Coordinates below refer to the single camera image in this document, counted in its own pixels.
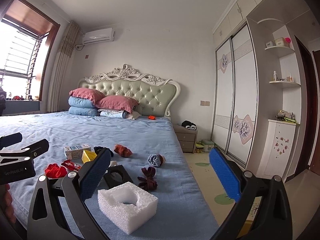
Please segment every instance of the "maroon hair tie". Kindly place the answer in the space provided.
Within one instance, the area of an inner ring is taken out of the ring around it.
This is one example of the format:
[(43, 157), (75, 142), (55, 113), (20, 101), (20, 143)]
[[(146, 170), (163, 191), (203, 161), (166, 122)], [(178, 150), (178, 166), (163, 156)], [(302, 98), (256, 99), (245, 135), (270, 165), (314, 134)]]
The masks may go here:
[(157, 182), (153, 180), (154, 175), (156, 174), (156, 169), (154, 167), (149, 167), (148, 169), (142, 168), (142, 173), (146, 176), (146, 179), (143, 177), (138, 177), (139, 183), (138, 187), (143, 190), (155, 190), (158, 186)]

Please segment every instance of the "green leaf floor decal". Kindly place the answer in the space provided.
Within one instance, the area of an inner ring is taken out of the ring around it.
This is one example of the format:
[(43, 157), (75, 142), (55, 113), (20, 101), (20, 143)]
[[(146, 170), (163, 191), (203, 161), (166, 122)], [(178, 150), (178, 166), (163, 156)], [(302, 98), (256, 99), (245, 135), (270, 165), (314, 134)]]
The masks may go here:
[(214, 201), (220, 205), (230, 205), (234, 202), (234, 199), (229, 198), (226, 193), (217, 195)]
[(196, 163), (197, 166), (206, 167), (209, 166), (210, 163)]

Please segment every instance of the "yellow box on floor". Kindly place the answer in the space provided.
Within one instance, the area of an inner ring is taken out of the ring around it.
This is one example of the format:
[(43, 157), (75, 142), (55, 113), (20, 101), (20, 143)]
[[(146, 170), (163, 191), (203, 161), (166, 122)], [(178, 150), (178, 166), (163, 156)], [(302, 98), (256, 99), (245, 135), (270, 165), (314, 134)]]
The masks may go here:
[(95, 157), (97, 157), (95, 152), (91, 152), (91, 151), (88, 151), (88, 150), (83, 150), (81, 159), (82, 159), (83, 163), (86, 163), (86, 162), (93, 161)]

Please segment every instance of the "silver screw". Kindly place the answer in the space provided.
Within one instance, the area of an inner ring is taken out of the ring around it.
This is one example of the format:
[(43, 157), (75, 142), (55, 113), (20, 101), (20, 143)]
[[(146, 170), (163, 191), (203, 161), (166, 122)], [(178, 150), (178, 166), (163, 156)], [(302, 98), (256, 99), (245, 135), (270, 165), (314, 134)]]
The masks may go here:
[(251, 177), (252, 177), (251, 171), (245, 171), (243, 174), (244, 174), (244, 176), (247, 177), (247, 178), (251, 178)]
[(274, 176), (274, 178), (275, 178), (276, 181), (279, 181), (279, 182), (281, 181), (281, 177), (278, 176), (278, 175)]
[(41, 175), (40, 177), (39, 177), (39, 181), (44, 181), (45, 180), (45, 175)]
[(68, 177), (69, 177), (69, 178), (74, 178), (76, 175), (77, 175), (77, 173), (76, 173), (75, 171), (70, 171), (70, 172), (68, 173)]

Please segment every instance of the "blue scrunchie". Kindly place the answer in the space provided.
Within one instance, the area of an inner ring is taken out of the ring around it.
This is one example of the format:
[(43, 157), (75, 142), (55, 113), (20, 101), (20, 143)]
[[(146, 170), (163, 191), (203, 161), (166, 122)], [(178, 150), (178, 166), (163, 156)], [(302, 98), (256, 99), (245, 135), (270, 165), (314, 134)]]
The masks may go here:
[(160, 154), (150, 154), (148, 157), (148, 163), (154, 167), (160, 167), (161, 159)]

